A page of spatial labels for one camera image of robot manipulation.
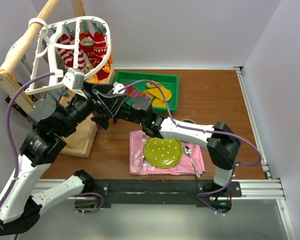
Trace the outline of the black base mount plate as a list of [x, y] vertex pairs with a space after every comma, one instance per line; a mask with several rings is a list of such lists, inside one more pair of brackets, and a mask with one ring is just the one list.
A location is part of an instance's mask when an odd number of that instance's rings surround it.
[[98, 207], [114, 204], [195, 205], [229, 211], [230, 187], [217, 186], [211, 180], [95, 179], [79, 197], [92, 197]]

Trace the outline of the red white striped sock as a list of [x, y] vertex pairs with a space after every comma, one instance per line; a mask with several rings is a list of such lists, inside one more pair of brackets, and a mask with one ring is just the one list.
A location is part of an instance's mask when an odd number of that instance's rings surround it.
[[[75, 38], [73, 36], [68, 36], [67, 34], [63, 33], [61, 37], [57, 40], [57, 43], [62, 45], [73, 45], [75, 43]], [[66, 69], [69, 67], [70, 68], [73, 67], [74, 65], [73, 49], [57, 48], [56, 52], [60, 55], [61, 59], [64, 61]], [[82, 51], [81, 47], [79, 47], [77, 62], [78, 62], [78, 69], [86, 73], [88, 71], [88, 67], [84, 57], [84, 52]]]

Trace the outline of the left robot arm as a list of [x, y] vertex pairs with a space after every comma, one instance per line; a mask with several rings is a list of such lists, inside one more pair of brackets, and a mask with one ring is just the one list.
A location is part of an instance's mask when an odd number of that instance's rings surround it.
[[126, 99], [120, 83], [85, 83], [83, 95], [75, 95], [68, 106], [50, 97], [35, 102], [27, 117], [34, 130], [26, 136], [15, 158], [15, 169], [0, 194], [0, 236], [25, 233], [47, 210], [67, 198], [92, 194], [94, 179], [84, 170], [43, 192], [33, 193], [33, 189], [66, 146], [65, 137], [93, 112], [98, 113], [97, 122], [105, 126]]

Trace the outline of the white round sock hanger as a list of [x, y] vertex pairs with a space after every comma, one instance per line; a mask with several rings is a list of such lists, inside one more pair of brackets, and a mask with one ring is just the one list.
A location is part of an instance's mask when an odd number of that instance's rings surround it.
[[[39, 33], [38, 33], [38, 43], [37, 49], [35, 52], [35, 58], [33, 61], [33, 68], [31, 73], [31, 78], [34, 79], [37, 77], [37, 69], [39, 60], [44, 56], [48, 58], [48, 66], [51, 75], [49, 76], [48, 85], [44, 85], [41, 87], [36, 87], [35, 83], [32, 82], [28, 88], [25, 90], [27, 95], [34, 95], [39, 94], [42, 92], [47, 92], [50, 90], [60, 89], [64, 86], [61, 84], [61, 80], [65, 76], [65, 73], [62, 69], [58, 68], [57, 66], [57, 48], [67, 49], [67, 50], [74, 50], [73, 56], [73, 67], [78, 69], [78, 54], [79, 54], [79, 43], [80, 43], [80, 24], [85, 21], [91, 21], [93, 24], [100, 24], [103, 29], [106, 29], [105, 33], [105, 41], [107, 44], [107, 51], [103, 60], [97, 65], [95, 68], [84, 74], [84, 82], [88, 80], [90, 77], [95, 75], [108, 61], [111, 50], [112, 50], [112, 43], [111, 43], [111, 32], [108, 24], [101, 18], [96, 16], [81, 16], [75, 17], [63, 21], [59, 21], [53, 24], [47, 24], [44, 20], [40, 18], [32, 18], [29, 20], [28, 25], [38, 23], [42, 25]], [[57, 40], [62, 36], [64, 27], [66, 24], [75, 24], [74, 29], [74, 44], [64, 45], [57, 43]]]

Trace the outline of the purple yellow striped sock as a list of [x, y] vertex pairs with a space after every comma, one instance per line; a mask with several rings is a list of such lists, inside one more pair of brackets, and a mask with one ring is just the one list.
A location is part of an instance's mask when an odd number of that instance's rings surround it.
[[141, 91], [136, 87], [134, 87], [133, 85], [125, 89], [125, 93], [128, 95], [130, 99], [134, 99], [137, 97], [144, 97], [148, 102], [151, 100], [151, 97], [147, 95], [145, 91]]

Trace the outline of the yellow monster sock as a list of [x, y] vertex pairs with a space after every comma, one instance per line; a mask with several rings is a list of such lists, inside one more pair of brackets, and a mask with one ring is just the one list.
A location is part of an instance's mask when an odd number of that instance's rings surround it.
[[164, 98], [169, 101], [172, 97], [172, 92], [165, 88], [162, 84], [155, 82], [147, 82], [146, 83], [147, 89], [145, 92], [161, 101], [164, 101]]

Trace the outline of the red patterned sock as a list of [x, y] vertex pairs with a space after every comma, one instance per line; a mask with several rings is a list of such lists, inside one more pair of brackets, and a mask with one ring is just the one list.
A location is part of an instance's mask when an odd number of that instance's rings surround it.
[[[86, 54], [90, 64], [93, 68], [100, 64], [107, 52], [107, 44], [103, 32], [97, 31], [92, 35], [90, 32], [81, 33], [79, 35], [79, 44], [83, 52]], [[106, 79], [111, 71], [111, 64], [113, 63], [113, 56], [110, 57], [107, 63], [96, 73], [98, 80]]]

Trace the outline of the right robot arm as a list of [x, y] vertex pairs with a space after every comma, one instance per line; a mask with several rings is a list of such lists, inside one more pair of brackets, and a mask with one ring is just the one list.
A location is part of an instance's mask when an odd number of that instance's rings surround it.
[[146, 100], [138, 97], [136, 106], [128, 105], [124, 100], [116, 100], [111, 107], [113, 120], [122, 119], [139, 124], [149, 137], [176, 139], [199, 145], [208, 150], [215, 165], [213, 192], [220, 197], [230, 190], [230, 182], [235, 170], [235, 160], [241, 147], [241, 141], [223, 122], [216, 125], [198, 125], [185, 123], [171, 117], [155, 113]]

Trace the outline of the silver spoon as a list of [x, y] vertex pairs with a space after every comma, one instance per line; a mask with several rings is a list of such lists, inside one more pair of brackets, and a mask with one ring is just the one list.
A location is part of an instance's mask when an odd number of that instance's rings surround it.
[[201, 174], [199, 173], [199, 171], [197, 170], [197, 168], [196, 168], [196, 166], [195, 166], [195, 164], [194, 164], [194, 162], [193, 162], [193, 159], [192, 159], [192, 151], [191, 151], [190, 147], [187, 146], [187, 145], [185, 145], [185, 146], [183, 147], [183, 151], [184, 151], [184, 154], [189, 158], [189, 160], [190, 160], [190, 162], [191, 162], [191, 164], [192, 164], [192, 167], [193, 167], [194, 172], [195, 172], [195, 176], [196, 176], [197, 178], [200, 178], [200, 177], [201, 177]]

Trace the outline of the green plastic tray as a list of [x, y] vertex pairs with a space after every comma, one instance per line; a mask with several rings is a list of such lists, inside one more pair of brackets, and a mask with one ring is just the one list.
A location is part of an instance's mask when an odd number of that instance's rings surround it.
[[[171, 91], [172, 97], [167, 101], [170, 111], [173, 113], [178, 107], [179, 93], [179, 77], [171, 74], [146, 73], [135, 71], [119, 71], [115, 75], [114, 81], [123, 84], [125, 87], [139, 80], [150, 80], [162, 84], [165, 88]], [[146, 91], [148, 82], [136, 83], [133, 86], [141, 91]], [[129, 97], [126, 100], [127, 104], [131, 104]], [[153, 110], [158, 113], [166, 113], [167, 108], [153, 107]]]

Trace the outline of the wooden hanger stand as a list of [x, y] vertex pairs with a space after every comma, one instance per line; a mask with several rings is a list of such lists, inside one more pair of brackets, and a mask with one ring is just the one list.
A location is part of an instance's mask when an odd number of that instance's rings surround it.
[[[45, 6], [42, 8], [37, 18], [46, 21], [57, 7], [60, 0], [48, 0]], [[71, 4], [76, 17], [86, 16], [86, 11], [82, 0], [71, 0]], [[22, 57], [25, 55], [26, 50], [29, 49], [31, 43], [35, 40], [35, 37], [40, 32], [42, 25], [39, 23], [33, 23], [29, 25], [23, 36], [16, 41], [7, 53], [3, 64], [0, 67], [0, 86], [2, 89], [12, 97], [13, 94], [20, 88], [19, 83], [15, 80], [14, 70], [21, 62]], [[115, 79], [115, 70], [111, 66], [110, 73], [107, 78], [99, 80], [100, 84], [111, 84]], [[61, 97], [60, 103], [65, 104], [70, 101], [73, 94], [70, 93], [69, 97]], [[26, 112], [29, 113], [30, 107], [33, 107], [34, 101], [31, 100], [31, 96], [26, 96], [26, 93], [21, 92], [17, 97], [16, 103]], [[87, 158], [90, 154], [95, 136], [97, 133], [97, 127], [95, 123], [89, 123], [88, 120], [84, 120], [79, 124], [77, 131], [74, 135], [64, 138], [67, 143], [65, 148], [60, 152], [61, 154], [77, 156]]]

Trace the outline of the black argyle sock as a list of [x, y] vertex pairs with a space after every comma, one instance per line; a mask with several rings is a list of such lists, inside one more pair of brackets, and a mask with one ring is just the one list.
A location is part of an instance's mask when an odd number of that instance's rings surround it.
[[[34, 95], [31, 95], [30, 96], [30, 98], [31, 98], [31, 100], [32, 101], [36, 101], [37, 100], [37, 98], [34, 96]], [[9, 104], [10, 103], [10, 101], [11, 101], [11, 97], [10, 96], [7, 96], [6, 98], [5, 98], [5, 101], [6, 101], [6, 103], [7, 104]], [[28, 114], [16, 103], [16, 102], [14, 102], [13, 104], [12, 104], [12, 108], [14, 108], [16, 111], [18, 111], [23, 117], [27, 117], [28, 116]]]

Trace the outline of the green scalloped plate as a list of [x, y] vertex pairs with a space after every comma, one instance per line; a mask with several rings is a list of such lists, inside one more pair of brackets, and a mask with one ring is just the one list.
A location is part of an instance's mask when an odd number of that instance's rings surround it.
[[182, 142], [172, 138], [149, 137], [144, 150], [146, 160], [160, 169], [174, 167], [181, 161], [183, 155]]

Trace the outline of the silver fork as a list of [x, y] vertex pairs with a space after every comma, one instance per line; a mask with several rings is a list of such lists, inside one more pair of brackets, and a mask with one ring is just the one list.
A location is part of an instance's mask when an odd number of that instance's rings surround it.
[[145, 156], [145, 144], [147, 142], [147, 136], [145, 133], [142, 134], [141, 142], [142, 142], [142, 150], [143, 150], [142, 166], [145, 167], [147, 165], [147, 159]]

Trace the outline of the teal ceramic mug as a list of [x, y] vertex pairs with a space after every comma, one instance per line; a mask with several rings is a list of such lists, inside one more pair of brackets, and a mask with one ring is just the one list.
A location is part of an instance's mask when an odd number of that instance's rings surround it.
[[195, 122], [191, 119], [183, 119], [182, 122], [189, 123], [189, 124], [195, 124]]

